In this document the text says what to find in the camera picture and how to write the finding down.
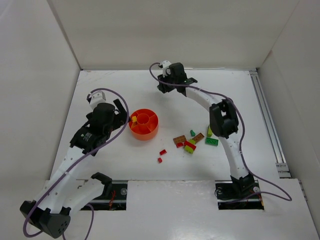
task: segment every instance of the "white wall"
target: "white wall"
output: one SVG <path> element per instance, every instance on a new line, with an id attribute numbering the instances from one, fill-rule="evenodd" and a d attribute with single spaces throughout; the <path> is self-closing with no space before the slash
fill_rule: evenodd
<path id="1" fill-rule="evenodd" d="M 1 1 L 1 239 L 25 239 L 19 207 L 50 176 L 79 71 L 47 1 Z"/>
<path id="2" fill-rule="evenodd" d="M 294 178 L 320 232 L 320 4 L 300 0 L 259 76 Z"/>
<path id="3" fill-rule="evenodd" d="M 260 67 L 298 0 L 50 0 L 84 69 Z"/>

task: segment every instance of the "yellow lego brick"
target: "yellow lego brick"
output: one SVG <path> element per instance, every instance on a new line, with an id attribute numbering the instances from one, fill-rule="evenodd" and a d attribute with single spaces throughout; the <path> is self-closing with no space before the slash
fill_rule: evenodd
<path id="1" fill-rule="evenodd" d="M 206 133 L 206 136 L 210 138 L 212 136 L 212 134 L 213 134 L 213 132 L 212 132 L 212 130 L 210 128 L 210 125 L 209 125 L 208 126 L 208 132 Z"/>
<path id="2" fill-rule="evenodd" d="M 189 146 L 185 146 L 185 147 L 184 147 L 184 150 L 185 150 L 186 152 L 190 153 L 190 154 L 193 154 L 193 153 L 194 153 L 194 150 L 193 150 L 191 147 L 189 147 Z"/>
<path id="3" fill-rule="evenodd" d="M 191 143 L 191 144 L 193 144 L 193 145 L 195 145 L 195 144 L 196 144 L 196 141 L 195 141 L 195 140 L 193 140 L 193 139 L 189 139 L 189 140 L 188 140 L 188 142 L 189 142 L 189 143 Z"/>

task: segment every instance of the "mounting slot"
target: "mounting slot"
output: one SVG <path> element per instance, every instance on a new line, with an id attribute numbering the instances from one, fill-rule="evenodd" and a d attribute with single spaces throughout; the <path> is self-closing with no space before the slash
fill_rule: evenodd
<path id="1" fill-rule="evenodd" d="M 112 199 L 112 192 L 115 191 L 115 197 L 110 208 L 109 202 Z M 112 181 L 112 189 L 108 195 L 100 195 L 91 200 L 89 204 L 95 211 L 124 211 L 127 209 L 128 181 Z M 88 206 L 84 206 L 82 211 L 90 211 Z"/>
<path id="2" fill-rule="evenodd" d="M 255 181 L 255 187 L 259 187 L 258 181 Z M 247 195 L 253 193 L 254 190 L 251 189 Z M 242 200 L 236 203 L 229 203 L 234 200 L 239 199 L 239 196 L 236 194 L 233 189 L 232 181 L 216 181 L 215 182 L 215 191 L 214 194 L 217 197 L 217 204 L 219 210 L 264 210 L 263 199 L 261 195 L 255 195 L 249 199 Z"/>

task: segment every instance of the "green block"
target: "green block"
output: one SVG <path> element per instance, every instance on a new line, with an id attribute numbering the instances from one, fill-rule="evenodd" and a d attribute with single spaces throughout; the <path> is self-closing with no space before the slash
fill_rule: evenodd
<path id="1" fill-rule="evenodd" d="M 207 138 L 205 139 L 205 143 L 206 143 L 206 144 L 209 144 L 209 145 L 212 145 L 212 146 L 218 146 L 219 140 L 218 140 L 218 139 L 214 139 L 214 138 L 209 138 L 209 137 L 207 137 Z"/>
<path id="2" fill-rule="evenodd" d="M 193 150 L 191 147 L 189 147 L 189 146 L 185 146 L 185 147 L 184 147 L 184 150 L 187 151 L 187 152 L 190 153 L 190 154 L 193 154 L 193 153 L 194 153 L 194 150 Z"/>
<path id="3" fill-rule="evenodd" d="M 189 143 L 191 143 L 191 144 L 193 144 L 193 145 L 195 145 L 195 144 L 196 144 L 196 141 L 195 141 L 195 140 L 193 140 L 193 139 L 189 139 L 189 140 L 188 140 L 188 142 L 189 142 Z"/>
<path id="4" fill-rule="evenodd" d="M 210 138 L 212 136 L 212 134 L 213 134 L 213 132 L 212 132 L 212 130 L 210 128 L 210 125 L 209 125 L 208 126 L 208 132 L 206 133 L 206 136 Z"/>
<path id="5" fill-rule="evenodd" d="M 196 133 L 193 130 L 190 130 L 191 137 L 194 137 Z"/>

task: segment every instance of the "brown lego brick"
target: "brown lego brick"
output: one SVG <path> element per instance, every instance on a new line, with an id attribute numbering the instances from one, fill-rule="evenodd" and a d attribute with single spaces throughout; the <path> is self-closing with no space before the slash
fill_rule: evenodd
<path id="1" fill-rule="evenodd" d="M 201 141 L 202 139 L 204 139 L 205 138 L 205 136 L 200 132 L 198 135 L 196 135 L 194 138 L 192 138 L 194 141 L 195 141 L 195 143 L 197 143 L 197 142 L 199 142 L 199 141 Z"/>
<path id="2" fill-rule="evenodd" d="M 173 141 L 174 141 L 174 144 L 177 145 L 179 143 L 184 143 L 185 141 L 187 141 L 187 139 L 185 135 L 182 135 L 182 136 L 175 137 Z"/>

